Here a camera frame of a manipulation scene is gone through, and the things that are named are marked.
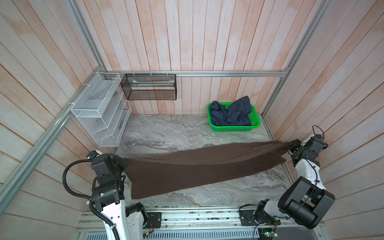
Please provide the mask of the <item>brown trousers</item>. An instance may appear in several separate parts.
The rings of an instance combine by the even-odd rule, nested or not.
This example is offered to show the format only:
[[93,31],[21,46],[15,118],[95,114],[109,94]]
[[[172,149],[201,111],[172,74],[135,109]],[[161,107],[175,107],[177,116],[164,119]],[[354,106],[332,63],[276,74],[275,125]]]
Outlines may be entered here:
[[288,143],[235,143],[127,159],[132,199],[254,175],[283,163]]

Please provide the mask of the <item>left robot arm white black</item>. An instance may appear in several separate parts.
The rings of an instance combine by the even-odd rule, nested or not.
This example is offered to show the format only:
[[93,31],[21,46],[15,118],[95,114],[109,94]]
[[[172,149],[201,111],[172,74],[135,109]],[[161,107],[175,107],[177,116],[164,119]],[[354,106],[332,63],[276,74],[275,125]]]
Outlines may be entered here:
[[90,199],[91,211],[102,221],[108,240],[142,240],[148,215],[144,206],[137,203],[126,206],[123,172],[128,162],[113,154],[92,151],[88,154],[96,172]]

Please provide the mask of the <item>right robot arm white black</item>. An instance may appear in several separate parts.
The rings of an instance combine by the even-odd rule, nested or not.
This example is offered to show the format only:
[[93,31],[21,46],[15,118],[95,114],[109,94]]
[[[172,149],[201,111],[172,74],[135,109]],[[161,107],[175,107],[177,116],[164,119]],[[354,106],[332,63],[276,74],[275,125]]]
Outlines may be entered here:
[[260,201],[254,211],[257,225],[274,225],[282,219],[292,220],[307,229],[315,228],[335,202],[335,196],[324,187],[317,157],[328,144],[321,135],[313,135],[303,143],[295,140],[288,153],[298,179],[279,201]]

